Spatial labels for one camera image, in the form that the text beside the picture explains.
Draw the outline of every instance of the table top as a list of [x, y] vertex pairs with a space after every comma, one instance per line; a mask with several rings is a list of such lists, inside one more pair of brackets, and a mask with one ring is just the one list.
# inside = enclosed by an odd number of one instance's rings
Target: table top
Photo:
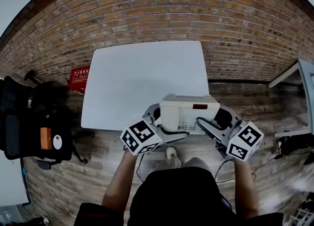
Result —
[[123, 130], [167, 94], [209, 95], [199, 41], [161, 41], [98, 49], [84, 95], [81, 126]]
[[314, 85], [312, 81], [312, 76], [314, 76], [314, 64], [299, 59], [299, 71], [301, 74], [308, 106], [310, 122], [309, 127], [311, 128], [312, 134], [314, 134]]

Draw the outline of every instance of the black shirt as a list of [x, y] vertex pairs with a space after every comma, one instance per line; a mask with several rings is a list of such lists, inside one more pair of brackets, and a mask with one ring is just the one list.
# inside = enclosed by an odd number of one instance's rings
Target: black shirt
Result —
[[[129, 226], [140, 225], [282, 225], [273, 213], [242, 220], [232, 212], [212, 174], [197, 167], [155, 171], [138, 188]], [[123, 214], [92, 203], [82, 203], [75, 226], [122, 226]]]

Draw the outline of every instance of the brick wall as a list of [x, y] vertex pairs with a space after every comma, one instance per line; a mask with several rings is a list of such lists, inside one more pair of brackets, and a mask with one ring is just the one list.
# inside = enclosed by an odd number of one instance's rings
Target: brick wall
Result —
[[306, 0], [33, 0], [0, 39], [0, 75], [65, 83], [98, 48], [198, 40], [208, 78], [272, 80], [314, 61], [313, 12]]

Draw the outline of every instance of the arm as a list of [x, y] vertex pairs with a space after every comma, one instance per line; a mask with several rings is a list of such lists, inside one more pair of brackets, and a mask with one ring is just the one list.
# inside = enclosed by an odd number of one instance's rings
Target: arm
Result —
[[259, 198], [249, 163], [235, 159], [235, 210], [248, 219], [259, 215]]
[[125, 150], [120, 165], [106, 190], [102, 206], [124, 213], [130, 196], [136, 160], [137, 155], [134, 156], [129, 150]]

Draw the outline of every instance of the red sign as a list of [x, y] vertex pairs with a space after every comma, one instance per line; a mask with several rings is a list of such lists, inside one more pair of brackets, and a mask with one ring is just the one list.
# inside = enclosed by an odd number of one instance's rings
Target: red sign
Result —
[[70, 83], [68, 88], [85, 94], [85, 88], [90, 67], [81, 67], [72, 69]]

